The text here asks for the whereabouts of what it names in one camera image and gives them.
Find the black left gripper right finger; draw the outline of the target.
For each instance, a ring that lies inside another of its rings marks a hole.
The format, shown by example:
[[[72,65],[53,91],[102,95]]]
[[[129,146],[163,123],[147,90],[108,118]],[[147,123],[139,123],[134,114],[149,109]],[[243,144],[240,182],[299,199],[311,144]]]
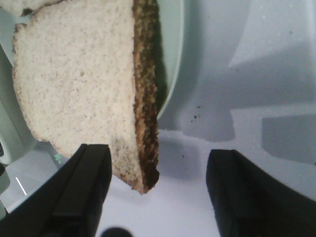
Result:
[[[206,186],[222,237],[314,237],[316,202],[236,150],[211,150]]]

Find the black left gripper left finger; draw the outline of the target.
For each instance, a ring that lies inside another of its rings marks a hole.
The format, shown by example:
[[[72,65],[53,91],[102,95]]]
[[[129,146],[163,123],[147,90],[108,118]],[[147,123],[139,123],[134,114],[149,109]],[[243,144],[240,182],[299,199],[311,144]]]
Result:
[[[93,237],[112,178],[108,145],[82,144],[0,222],[2,237]]]

